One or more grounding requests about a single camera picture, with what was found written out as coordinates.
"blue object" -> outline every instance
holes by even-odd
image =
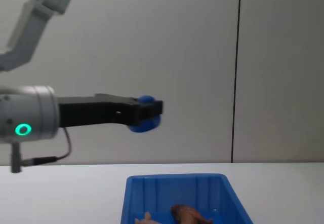
[[[154,102],[155,98],[152,96],[142,96],[138,98],[139,103],[151,103]],[[139,126],[128,126],[130,130],[135,133],[143,133],[155,129],[157,126],[160,125],[161,116],[157,116],[153,119],[143,120]]]
[[[226,176],[178,174],[132,176],[127,179],[121,224],[135,224],[149,211],[152,220],[175,224],[170,209],[185,204],[213,224],[253,224]]]

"blue ball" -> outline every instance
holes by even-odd
[[[155,98],[152,96],[141,96],[140,98],[138,98],[138,102],[143,104],[151,103],[154,101]],[[153,119],[143,120],[139,126],[128,126],[128,128],[135,133],[143,133],[155,129],[160,125],[160,122],[161,116],[159,115]]]

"plush toy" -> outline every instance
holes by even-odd
[[[194,208],[186,205],[174,205],[171,215],[177,224],[213,224],[213,220],[206,220]]]
[[[144,219],[142,220],[135,219],[135,224],[160,224],[160,223],[151,220],[151,214],[149,212],[146,212],[144,215]]]

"green led ring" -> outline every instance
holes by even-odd
[[[21,133],[20,130],[26,128],[26,132]],[[29,124],[20,124],[16,127],[15,132],[19,136],[25,136],[31,133],[31,126]]]

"cable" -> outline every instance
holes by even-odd
[[[66,136],[66,140],[67,140],[67,145],[68,145],[68,150],[67,153],[65,153],[64,155],[60,156],[57,158],[57,161],[62,160],[64,158],[67,158],[71,152],[72,152],[72,142],[71,142],[71,137],[69,132],[67,131],[67,128],[63,128],[65,136]]]
[[[63,130],[67,139],[67,145],[68,145],[67,153],[65,153],[60,157],[36,157],[36,158],[26,159],[21,161],[21,165],[24,167],[30,167],[30,166],[47,164],[47,163],[53,163],[62,160],[64,158],[67,158],[72,152],[72,141],[69,132],[67,131],[67,128],[63,128]]]

